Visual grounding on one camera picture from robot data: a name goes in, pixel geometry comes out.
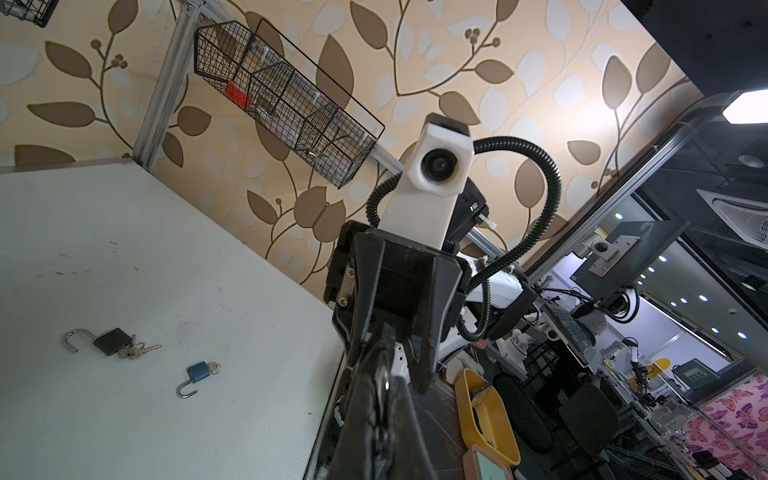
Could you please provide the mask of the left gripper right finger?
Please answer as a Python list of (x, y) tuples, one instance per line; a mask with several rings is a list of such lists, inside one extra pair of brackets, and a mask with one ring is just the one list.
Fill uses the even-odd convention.
[(387, 389), (386, 431), (387, 479), (437, 479), (408, 385), (402, 377), (393, 377)]

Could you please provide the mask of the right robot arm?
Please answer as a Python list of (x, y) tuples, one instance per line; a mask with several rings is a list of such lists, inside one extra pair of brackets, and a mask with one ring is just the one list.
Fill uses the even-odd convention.
[[(539, 169), (545, 202), (539, 218), (509, 250), (492, 248), (477, 267), (460, 255), (462, 240), (487, 219), (484, 196), (469, 173), (478, 154), (513, 152)], [(473, 139), (467, 128), (431, 116), (399, 172), (376, 186), (364, 221), (344, 223), (327, 271), (324, 301), (350, 370), (373, 375), (405, 362), (417, 392), (432, 383), (439, 347), (462, 329), (468, 297), (530, 251), (560, 203), (560, 171), (538, 145), (513, 136)]]

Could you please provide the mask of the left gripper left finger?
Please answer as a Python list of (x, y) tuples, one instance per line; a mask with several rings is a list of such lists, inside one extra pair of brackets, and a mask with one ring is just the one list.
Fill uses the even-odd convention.
[(347, 394), (344, 426), (336, 443), (328, 479), (373, 479), (377, 457), (379, 406), (375, 375), (384, 350), (372, 349), (357, 366)]

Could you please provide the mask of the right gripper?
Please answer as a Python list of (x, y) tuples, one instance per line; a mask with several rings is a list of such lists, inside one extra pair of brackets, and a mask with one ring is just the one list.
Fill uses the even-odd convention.
[(332, 254), (323, 300), (335, 304), (332, 324), (347, 336), (348, 360), (360, 360), (370, 341), (393, 348), (396, 329), (410, 336), (410, 382), (424, 394), (435, 376), (440, 338), (457, 323), (471, 275), (465, 259), (350, 220)]

